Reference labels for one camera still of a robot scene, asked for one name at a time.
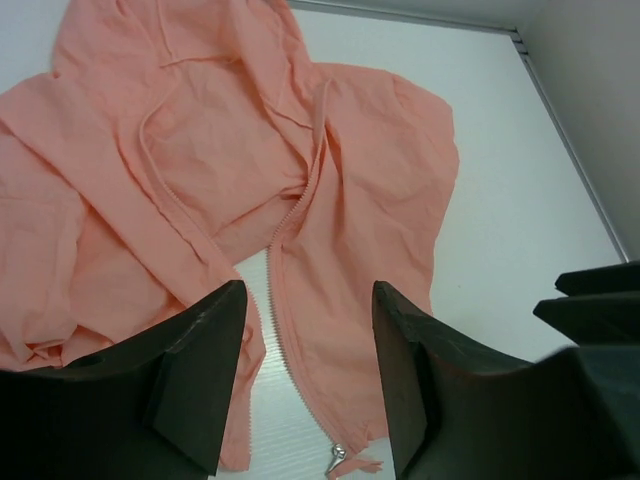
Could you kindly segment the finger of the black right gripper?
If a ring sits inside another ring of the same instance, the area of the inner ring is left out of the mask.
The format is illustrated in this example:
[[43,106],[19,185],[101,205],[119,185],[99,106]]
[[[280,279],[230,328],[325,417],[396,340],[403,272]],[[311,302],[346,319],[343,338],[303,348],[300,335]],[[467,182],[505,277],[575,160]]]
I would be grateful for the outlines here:
[[639,261],[561,274],[555,287],[567,296],[638,291]]
[[542,300],[533,314],[580,346],[639,344],[638,294]]

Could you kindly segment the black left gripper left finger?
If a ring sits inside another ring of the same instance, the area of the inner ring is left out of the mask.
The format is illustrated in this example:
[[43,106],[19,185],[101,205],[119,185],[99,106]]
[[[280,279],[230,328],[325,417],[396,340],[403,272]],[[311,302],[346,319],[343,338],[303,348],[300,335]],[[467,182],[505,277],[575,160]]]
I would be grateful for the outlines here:
[[1,374],[5,479],[217,473],[247,310],[233,280],[64,368]]

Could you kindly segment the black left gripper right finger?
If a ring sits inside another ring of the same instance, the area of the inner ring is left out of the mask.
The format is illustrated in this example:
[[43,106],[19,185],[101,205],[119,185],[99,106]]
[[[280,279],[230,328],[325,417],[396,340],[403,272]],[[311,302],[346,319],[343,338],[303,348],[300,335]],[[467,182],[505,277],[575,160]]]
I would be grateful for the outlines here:
[[528,362],[374,284],[372,323],[399,479],[635,479],[639,350]]

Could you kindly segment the silver zipper pull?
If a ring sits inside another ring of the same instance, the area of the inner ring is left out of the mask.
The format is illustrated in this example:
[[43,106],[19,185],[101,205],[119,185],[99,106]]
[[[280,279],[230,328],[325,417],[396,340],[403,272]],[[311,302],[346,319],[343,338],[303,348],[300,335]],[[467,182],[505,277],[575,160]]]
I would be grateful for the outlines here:
[[347,458],[347,451],[341,444],[334,444],[331,448],[331,461],[325,472],[326,476],[329,476],[341,463]]

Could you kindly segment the pink hooded zip jacket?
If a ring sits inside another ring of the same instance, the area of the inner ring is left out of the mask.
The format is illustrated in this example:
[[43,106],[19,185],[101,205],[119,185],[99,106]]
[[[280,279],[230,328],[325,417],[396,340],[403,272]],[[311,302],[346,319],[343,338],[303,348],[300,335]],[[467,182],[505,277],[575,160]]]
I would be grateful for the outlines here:
[[69,365],[267,250],[334,473],[378,472],[372,287],[430,309],[458,167],[443,99],[314,62],[284,1],[73,1],[51,70],[1,96],[1,365]]

